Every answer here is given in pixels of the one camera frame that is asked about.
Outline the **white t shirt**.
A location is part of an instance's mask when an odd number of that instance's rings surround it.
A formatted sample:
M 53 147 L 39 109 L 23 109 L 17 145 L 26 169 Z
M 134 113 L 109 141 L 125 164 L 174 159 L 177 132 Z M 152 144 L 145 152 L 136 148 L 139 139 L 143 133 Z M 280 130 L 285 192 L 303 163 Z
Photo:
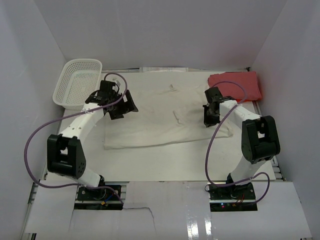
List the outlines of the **white t shirt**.
M 207 103 L 204 83 L 193 87 L 170 85 L 161 90 L 131 92 L 137 112 L 105 118 L 104 149 L 143 148 L 210 139 L 215 127 L 204 125 Z

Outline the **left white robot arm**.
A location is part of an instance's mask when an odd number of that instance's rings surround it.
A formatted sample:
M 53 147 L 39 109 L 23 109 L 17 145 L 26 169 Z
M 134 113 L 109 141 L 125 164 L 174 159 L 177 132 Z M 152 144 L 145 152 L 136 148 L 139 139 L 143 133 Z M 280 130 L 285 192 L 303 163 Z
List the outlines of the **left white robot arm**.
M 106 187 L 102 184 L 103 177 L 87 167 L 82 143 L 106 114 L 111 120 L 117 120 L 129 112 L 139 111 L 130 91 L 120 93 L 116 85 L 102 80 L 99 89 L 85 100 L 80 115 L 60 134 L 52 134 L 47 139 L 47 170 L 89 187 L 88 193 L 96 200 L 105 196 Z

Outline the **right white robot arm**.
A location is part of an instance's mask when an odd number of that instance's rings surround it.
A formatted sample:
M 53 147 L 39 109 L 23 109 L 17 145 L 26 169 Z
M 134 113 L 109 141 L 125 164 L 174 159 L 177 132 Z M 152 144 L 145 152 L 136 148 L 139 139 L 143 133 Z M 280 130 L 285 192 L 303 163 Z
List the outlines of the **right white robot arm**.
M 207 104 L 203 106 L 203 123 L 207 128 L 216 127 L 205 155 L 205 175 L 211 185 L 226 188 L 226 195 L 236 200 L 244 193 L 242 185 L 259 176 L 259 168 L 280 153 L 276 122 L 270 115 L 261 116 L 253 113 L 232 97 L 223 96 L 216 86 L 207 89 L 204 94 Z M 230 119 L 241 130 L 242 157 L 236 168 L 229 173 L 226 183 L 216 184 L 209 177 L 209 154 L 213 141 L 226 119 Z

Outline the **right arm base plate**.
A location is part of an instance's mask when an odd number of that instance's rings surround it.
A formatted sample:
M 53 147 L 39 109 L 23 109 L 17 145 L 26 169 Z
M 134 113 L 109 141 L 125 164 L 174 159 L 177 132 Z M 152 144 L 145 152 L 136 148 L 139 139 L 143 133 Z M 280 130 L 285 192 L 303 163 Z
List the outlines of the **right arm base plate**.
M 255 212 L 258 210 L 252 183 L 229 187 L 216 187 L 207 184 L 204 190 L 209 194 L 212 213 Z

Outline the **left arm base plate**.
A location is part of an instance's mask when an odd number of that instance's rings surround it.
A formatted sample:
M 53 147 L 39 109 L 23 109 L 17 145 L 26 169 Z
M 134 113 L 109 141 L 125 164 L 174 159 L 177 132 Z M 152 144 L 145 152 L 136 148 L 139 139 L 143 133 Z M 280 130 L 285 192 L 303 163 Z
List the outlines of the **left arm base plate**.
M 121 197 L 121 185 L 107 185 L 107 188 L 103 189 L 80 187 L 76 194 L 74 209 L 92 211 L 122 210 L 123 204 L 115 193 Z

